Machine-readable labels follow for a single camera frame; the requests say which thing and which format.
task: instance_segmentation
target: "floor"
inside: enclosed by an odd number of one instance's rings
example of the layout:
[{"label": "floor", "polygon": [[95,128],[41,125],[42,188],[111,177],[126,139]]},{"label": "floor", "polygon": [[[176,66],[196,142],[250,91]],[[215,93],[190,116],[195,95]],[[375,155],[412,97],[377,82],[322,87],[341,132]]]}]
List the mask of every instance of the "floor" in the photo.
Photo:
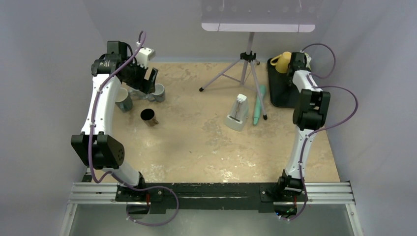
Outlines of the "floor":
[{"label": "floor", "polygon": [[[135,100],[122,113],[115,107],[113,134],[125,148],[125,161],[149,182],[275,182],[281,176],[294,142],[292,109],[271,105],[264,98],[268,120],[252,125],[255,93],[220,77],[203,92],[199,88],[228,63],[152,63],[157,83],[165,86],[162,103]],[[240,79],[243,63],[226,74]],[[266,65],[256,66],[259,83],[268,87]],[[253,86],[250,75],[246,82]],[[239,93],[249,99],[249,120],[242,132],[224,125]],[[159,124],[147,127],[140,118],[155,110]],[[306,168],[306,181],[339,181],[327,135],[315,138]],[[105,179],[113,182],[111,177]]]}]

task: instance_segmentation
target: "tripod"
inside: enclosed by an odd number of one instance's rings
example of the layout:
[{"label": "tripod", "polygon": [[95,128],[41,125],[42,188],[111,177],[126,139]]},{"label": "tripod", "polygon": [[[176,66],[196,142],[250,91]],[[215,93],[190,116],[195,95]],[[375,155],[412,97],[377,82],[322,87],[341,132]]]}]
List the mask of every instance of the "tripod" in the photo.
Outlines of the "tripod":
[{"label": "tripod", "polygon": [[[207,84],[202,86],[200,88],[200,92],[202,92],[205,88],[207,88],[207,86],[209,86],[211,83],[213,83],[215,80],[217,80],[217,78],[219,78],[220,76],[224,76],[226,78],[232,79],[234,81],[239,82],[241,86],[243,86],[247,89],[250,89],[250,90],[257,93],[259,101],[261,102],[262,113],[264,115],[264,119],[268,119],[267,112],[265,111],[265,107],[264,107],[264,102],[262,100],[261,91],[259,90],[258,77],[256,76],[256,72],[255,72],[255,63],[254,63],[254,61],[256,62],[257,65],[259,65],[260,62],[256,60],[256,53],[252,54],[252,50],[251,50],[254,35],[255,35],[255,32],[251,32],[249,34],[249,40],[248,40],[248,44],[247,44],[247,47],[246,47],[246,52],[240,54],[240,59],[238,59],[235,62],[232,62],[228,67],[226,67],[224,70],[222,70],[212,80],[210,80]],[[242,76],[241,76],[240,80],[235,79],[231,76],[228,76],[228,75],[224,74],[224,73],[226,73],[226,71],[228,71],[230,68],[232,68],[234,65],[236,65],[241,60],[244,60],[244,63],[243,63]],[[251,87],[248,87],[248,86],[245,85],[245,76],[246,76],[246,70],[247,70],[248,63],[250,64],[250,68],[252,70],[253,80],[255,81],[256,88],[251,88]]]}]

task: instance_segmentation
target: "mug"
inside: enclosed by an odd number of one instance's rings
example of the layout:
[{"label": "mug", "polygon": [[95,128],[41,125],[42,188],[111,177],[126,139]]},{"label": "mug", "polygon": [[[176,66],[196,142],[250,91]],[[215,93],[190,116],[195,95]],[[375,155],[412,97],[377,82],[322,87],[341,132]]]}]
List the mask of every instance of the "mug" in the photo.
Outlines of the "mug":
[{"label": "mug", "polygon": [[141,112],[141,119],[145,122],[145,124],[149,127],[155,126],[159,124],[156,120],[155,112],[152,109],[144,109]]},{"label": "mug", "polygon": [[120,88],[116,96],[116,105],[120,108],[122,112],[128,112],[133,108],[132,98],[127,92],[127,89]]},{"label": "mug", "polygon": [[290,52],[283,52],[281,55],[278,55],[271,59],[271,65],[275,66],[275,70],[279,73],[286,74],[288,70],[288,64],[291,60],[291,53]]},{"label": "mug", "polygon": [[163,102],[165,101],[165,87],[162,84],[155,84],[155,92],[148,97],[149,102]]}]

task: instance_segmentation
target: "yellow cup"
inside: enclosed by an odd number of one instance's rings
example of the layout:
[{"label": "yellow cup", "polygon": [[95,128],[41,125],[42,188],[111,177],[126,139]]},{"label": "yellow cup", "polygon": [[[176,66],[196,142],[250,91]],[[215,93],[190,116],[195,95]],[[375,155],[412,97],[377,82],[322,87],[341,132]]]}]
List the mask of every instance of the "yellow cup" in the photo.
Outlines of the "yellow cup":
[{"label": "yellow cup", "polygon": [[274,57],[270,63],[271,65],[275,66],[275,70],[279,73],[286,74],[288,70],[288,64],[291,60],[291,53],[290,52],[284,52],[281,55],[278,55]]}]

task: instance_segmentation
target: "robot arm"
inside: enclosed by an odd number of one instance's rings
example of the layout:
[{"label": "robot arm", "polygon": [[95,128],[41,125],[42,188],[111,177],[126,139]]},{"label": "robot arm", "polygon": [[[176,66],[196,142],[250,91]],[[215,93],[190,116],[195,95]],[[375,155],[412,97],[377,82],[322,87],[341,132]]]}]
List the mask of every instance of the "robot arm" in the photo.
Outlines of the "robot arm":
[{"label": "robot arm", "polygon": [[[107,54],[104,54],[99,59],[95,60],[94,64],[91,66],[93,91],[89,114],[81,129],[81,134],[73,135],[71,137],[71,145],[86,166],[89,166],[88,145],[91,125],[90,117],[93,111],[96,92],[110,74],[128,59],[127,49],[130,49],[130,46],[126,43],[108,41]],[[155,90],[154,85],[158,70],[153,68],[149,79],[146,80],[144,78],[148,69],[148,62],[154,56],[155,50],[141,48],[135,57],[136,61],[127,65],[115,77],[107,82],[106,86],[101,91],[95,111],[95,128],[92,144],[93,167],[94,169],[103,170],[105,172],[111,171],[121,181],[132,186],[138,186],[142,182],[141,178],[143,177],[140,172],[134,170],[129,163],[124,160],[125,153],[123,145],[112,137],[113,111],[116,96],[122,82],[125,82],[130,87],[144,93],[150,93]]]},{"label": "robot arm", "polygon": [[292,53],[287,73],[288,78],[291,78],[288,83],[297,86],[300,92],[293,113],[293,123],[296,125],[294,146],[277,184],[277,191],[287,196],[299,195],[303,190],[301,179],[304,178],[305,165],[316,134],[308,135],[323,127],[330,102],[330,93],[317,88],[307,63],[304,53]]}]

